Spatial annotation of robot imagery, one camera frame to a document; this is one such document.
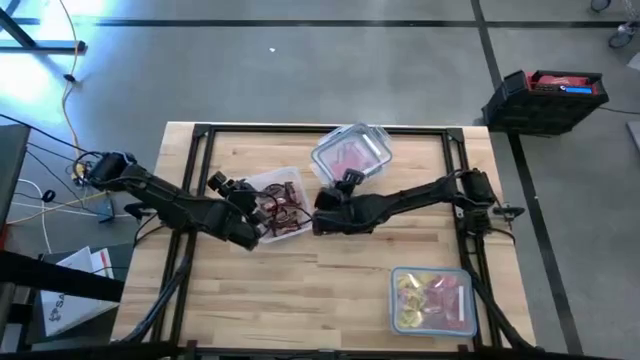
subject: plastic lid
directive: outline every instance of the plastic lid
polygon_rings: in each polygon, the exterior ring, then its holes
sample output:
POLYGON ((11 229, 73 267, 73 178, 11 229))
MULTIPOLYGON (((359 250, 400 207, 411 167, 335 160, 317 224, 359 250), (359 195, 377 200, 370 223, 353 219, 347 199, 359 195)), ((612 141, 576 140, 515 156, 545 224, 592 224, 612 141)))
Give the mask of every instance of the plastic lid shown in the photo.
POLYGON ((390 305, 391 326, 399 334, 476 334, 471 278, 462 269, 397 267, 390 305))
POLYGON ((341 180, 347 169, 370 176, 391 161, 388 140, 380 127, 361 123, 341 127, 321 140, 311 158, 330 180, 341 180))

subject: blue label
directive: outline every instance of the blue label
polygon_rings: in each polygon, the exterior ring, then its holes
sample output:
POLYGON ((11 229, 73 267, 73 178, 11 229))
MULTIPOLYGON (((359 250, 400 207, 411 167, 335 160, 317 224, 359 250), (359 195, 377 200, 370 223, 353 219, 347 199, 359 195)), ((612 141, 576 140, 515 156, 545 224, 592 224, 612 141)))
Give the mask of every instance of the blue label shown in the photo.
POLYGON ((566 87, 564 89, 566 92, 577 93, 577 94, 592 94, 591 88, 578 88, 578 87, 566 87))

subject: wooden table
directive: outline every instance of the wooden table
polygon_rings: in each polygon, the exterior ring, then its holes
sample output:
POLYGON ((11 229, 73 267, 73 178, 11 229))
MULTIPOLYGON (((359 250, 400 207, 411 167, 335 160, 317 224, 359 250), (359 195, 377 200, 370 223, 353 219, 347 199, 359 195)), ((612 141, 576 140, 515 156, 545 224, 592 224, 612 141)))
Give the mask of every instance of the wooden table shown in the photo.
MULTIPOLYGON (((180 186, 194 123, 167 124, 156 175, 180 186)), ((494 191, 502 189, 487 129, 462 128, 471 168, 486 171, 494 191)), ((297 166, 307 195, 321 184, 311 171, 310 152, 321 134, 220 132, 215 135, 209 175, 221 170, 241 178, 297 166)), ((204 146, 199 147, 195 174, 204 146)), ((446 174, 441 139, 394 135, 386 173, 356 193, 388 194, 446 174)), ((191 185, 195 193, 197 175, 191 185)), ((206 195, 216 197, 210 189, 206 195)), ((495 226, 501 227, 496 219, 495 226)), ((156 299, 170 231, 136 248, 112 338, 122 338, 156 299)), ((535 343, 515 247, 504 235, 486 238, 496 301, 513 325, 535 343)), ((394 335, 389 325, 389 275, 396 266, 459 267, 451 205, 438 204, 391 218, 371 235, 296 238, 247 252, 199 234, 180 343, 198 347, 455 351, 470 340, 394 335)), ((476 301, 488 343, 486 315, 476 301)), ((175 303, 169 305, 162 339, 168 339, 175 303)))

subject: black crate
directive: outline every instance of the black crate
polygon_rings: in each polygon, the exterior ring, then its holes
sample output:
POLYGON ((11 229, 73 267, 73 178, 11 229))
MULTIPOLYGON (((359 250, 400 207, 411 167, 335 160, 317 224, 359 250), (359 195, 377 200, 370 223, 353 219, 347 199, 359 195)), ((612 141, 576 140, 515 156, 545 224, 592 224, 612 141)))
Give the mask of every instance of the black crate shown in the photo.
POLYGON ((530 78, 524 71, 504 78, 500 87, 482 108, 490 131, 518 134, 559 135, 571 131, 582 119, 609 101, 602 74, 537 71, 530 78), (542 76, 587 78, 593 93, 556 91, 540 85, 531 87, 531 80, 542 76))

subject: gray floor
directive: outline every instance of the gray floor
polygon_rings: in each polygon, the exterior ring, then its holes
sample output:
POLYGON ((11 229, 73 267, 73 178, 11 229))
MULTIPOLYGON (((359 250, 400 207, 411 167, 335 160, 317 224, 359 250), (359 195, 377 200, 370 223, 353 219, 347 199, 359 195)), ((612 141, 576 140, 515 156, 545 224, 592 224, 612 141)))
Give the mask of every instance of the gray floor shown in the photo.
MULTIPOLYGON (((0 0, 0 6, 8 0, 0 0)), ((68 39, 57 1, 22 0, 14 16, 36 38, 68 39)), ((72 1, 72 13, 137 19, 473 20, 467 0, 72 1)), ((615 4, 601 15, 589 1, 481 0, 490 21, 624 20, 615 4)), ((123 28, 79 25, 89 51, 78 63, 81 87, 68 107, 82 145, 135 153, 153 168, 167 121, 326 122, 470 125, 492 93, 473 28, 123 28)), ((640 42, 612 51, 613 29, 491 29, 502 75, 517 69, 604 74, 608 106, 638 111, 640 72, 625 66, 640 42)), ((1 32, 0 38, 6 38, 1 32)), ((69 138, 60 111, 72 57, 0 55, 0 109, 69 138)), ((587 354, 635 358, 640 344, 640 245, 635 221, 639 153, 626 123, 633 115, 598 110, 573 132, 523 138, 529 166, 587 354)), ((524 205, 509 144, 492 136, 505 195, 524 205)), ((32 141, 73 156, 42 136, 32 141)), ((58 174, 67 163, 34 149, 58 174)), ((72 197, 32 158, 22 177, 72 197)), ((20 185, 23 192, 33 189, 20 185)), ((118 204, 127 199, 117 199, 118 204)), ((38 204, 16 197, 15 201, 38 204)), ((14 206, 11 218, 35 209, 14 206)), ((47 215, 54 251, 131 242, 134 221, 110 226, 89 217, 47 215)), ((531 223, 515 226, 518 257, 538 343, 566 351, 531 223)), ((12 232, 11 249, 44 249, 40 222, 12 232)))

